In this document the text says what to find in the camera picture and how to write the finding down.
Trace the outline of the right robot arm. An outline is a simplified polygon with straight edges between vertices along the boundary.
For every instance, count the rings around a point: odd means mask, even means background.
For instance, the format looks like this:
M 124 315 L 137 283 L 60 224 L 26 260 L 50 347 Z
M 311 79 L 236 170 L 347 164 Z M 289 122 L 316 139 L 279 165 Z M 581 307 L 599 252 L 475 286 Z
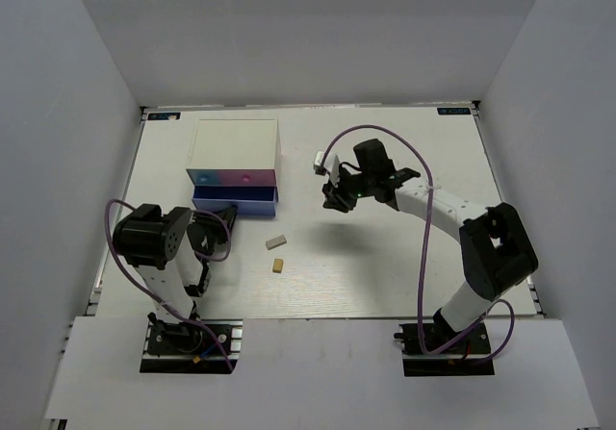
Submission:
M 361 142 L 353 151 L 354 173 L 338 156 L 317 153 L 314 171 L 327 178 L 324 208 L 348 213 L 358 199 L 372 197 L 459 243 L 464 282 L 433 317 L 436 343 L 448 352 L 459 350 L 470 338 L 469 327 L 539 266 L 517 210 L 507 203 L 478 205 L 430 186 L 421 173 L 395 167 L 378 139 Z

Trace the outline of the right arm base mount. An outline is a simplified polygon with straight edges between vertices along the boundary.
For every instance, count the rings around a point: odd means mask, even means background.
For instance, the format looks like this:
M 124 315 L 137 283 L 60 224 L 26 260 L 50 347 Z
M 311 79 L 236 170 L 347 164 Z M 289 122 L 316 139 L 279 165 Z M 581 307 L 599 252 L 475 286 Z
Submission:
M 416 323 L 401 324 L 394 340 L 401 347 L 405 377 L 479 377 L 495 374 L 493 361 L 483 360 L 492 353 L 484 324 L 438 355 L 422 353 Z

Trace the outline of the small blue drawer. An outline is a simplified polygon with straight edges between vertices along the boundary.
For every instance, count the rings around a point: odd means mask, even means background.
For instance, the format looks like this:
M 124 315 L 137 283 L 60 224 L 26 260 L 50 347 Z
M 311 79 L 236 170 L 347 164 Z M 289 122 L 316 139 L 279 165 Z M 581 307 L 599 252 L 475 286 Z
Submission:
M 222 185 L 220 172 L 216 169 L 188 168 L 187 174 L 196 187 Z

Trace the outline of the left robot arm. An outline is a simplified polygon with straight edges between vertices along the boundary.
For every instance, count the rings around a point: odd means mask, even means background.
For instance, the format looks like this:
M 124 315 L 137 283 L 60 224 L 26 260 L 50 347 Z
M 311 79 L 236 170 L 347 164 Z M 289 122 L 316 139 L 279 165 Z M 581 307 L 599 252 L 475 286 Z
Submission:
M 181 351 L 195 351 L 203 341 L 197 302 L 208 289 L 210 264 L 225 261 L 238 208 L 216 212 L 175 207 L 164 213 L 154 204 L 134 208 L 107 241 L 118 268 L 137 289 L 152 299 L 157 321 L 173 324 L 170 340 Z

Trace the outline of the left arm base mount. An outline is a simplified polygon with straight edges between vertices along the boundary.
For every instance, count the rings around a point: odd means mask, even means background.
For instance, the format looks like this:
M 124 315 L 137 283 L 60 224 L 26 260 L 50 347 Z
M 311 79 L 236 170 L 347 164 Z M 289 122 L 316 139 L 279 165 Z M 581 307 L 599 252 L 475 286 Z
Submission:
M 227 375 L 232 372 L 218 341 L 234 367 L 240 358 L 243 322 L 210 320 L 206 325 L 216 340 L 203 329 L 191 325 L 148 322 L 141 354 L 140 373 Z

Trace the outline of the pink drawer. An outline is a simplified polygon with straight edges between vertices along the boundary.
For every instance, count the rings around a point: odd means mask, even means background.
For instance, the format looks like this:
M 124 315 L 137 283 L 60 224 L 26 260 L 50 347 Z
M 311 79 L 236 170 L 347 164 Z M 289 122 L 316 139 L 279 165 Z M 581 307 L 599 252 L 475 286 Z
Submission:
M 275 187 L 274 169 L 222 169 L 218 172 L 220 183 L 227 187 Z

